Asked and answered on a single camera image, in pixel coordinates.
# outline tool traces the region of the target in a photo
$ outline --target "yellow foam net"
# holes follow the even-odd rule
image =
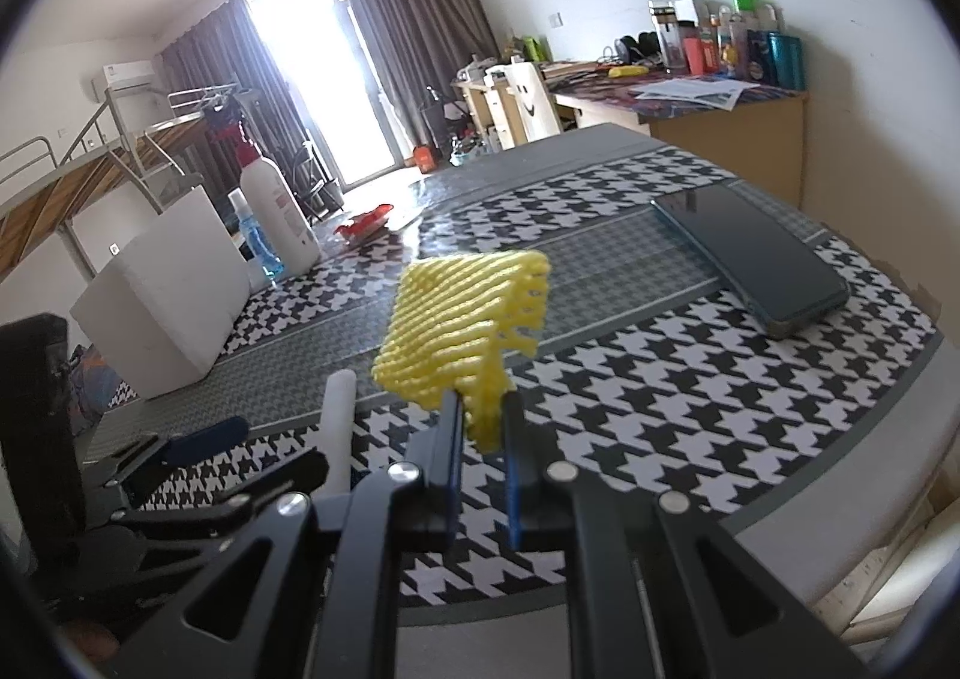
[[[412,263],[400,288],[373,379],[427,411],[454,388],[467,437],[483,452],[500,444],[500,400],[512,388],[503,351],[532,357],[550,263],[541,252],[456,254]]]

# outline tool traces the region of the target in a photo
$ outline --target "white wall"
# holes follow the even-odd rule
[[[90,86],[97,71],[102,71],[106,64],[142,61],[152,54],[154,43],[146,37],[13,52],[0,67],[0,153],[43,135],[53,144],[59,161],[99,106]],[[130,104],[135,103],[125,102],[124,107]],[[104,114],[99,123],[107,137],[116,136],[108,114]],[[42,148],[32,154],[24,152],[3,162],[0,177],[38,155],[40,150]],[[50,169],[52,165],[43,161],[3,183],[0,201],[9,199]]]
[[[157,216],[130,183],[110,192],[74,218],[74,229],[97,271],[109,262],[112,243],[123,247]],[[59,234],[48,237],[0,282],[0,324],[48,311],[67,319],[70,348],[89,340],[70,308],[86,289],[86,280]]]
[[[498,38],[593,59],[651,28],[648,0],[483,0]],[[960,340],[960,60],[926,0],[771,0],[808,54],[805,209],[944,303]],[[551,29],[560,12],[565,25]]]

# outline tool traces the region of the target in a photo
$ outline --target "air conditioner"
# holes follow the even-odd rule
[[[126,64],[107,64],[91,82],[97,101],[103,101],[107,88],[114,94],[122,95],[123,92],[132,93],[131,89],[149,85],[156,79],[154,62],[131,61]]]

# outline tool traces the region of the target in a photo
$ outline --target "glass door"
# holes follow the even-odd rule
[[[349,0],[250,4],[257,31],[320,131],[317,142],[328,149],[344,191],[402,167],[400,146]]]

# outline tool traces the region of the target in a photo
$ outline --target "brown curtain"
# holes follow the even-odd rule
[[[421,118],[427,86],[452,95],[450,82],[472,54],[496,56],[480,0],[350,0],[373,66],[416,143],[428,143]]]
[[[251,119],[270,156],[291,180],[292,163],[307,139],[287,84],[257,34],[247,0],[230,0],[170,44],[160,56],[174,91],[239,83],[257,92]],[[233,148],[208,137],[197,146],[206,191],[222,198],[236,188],[240,167]]]

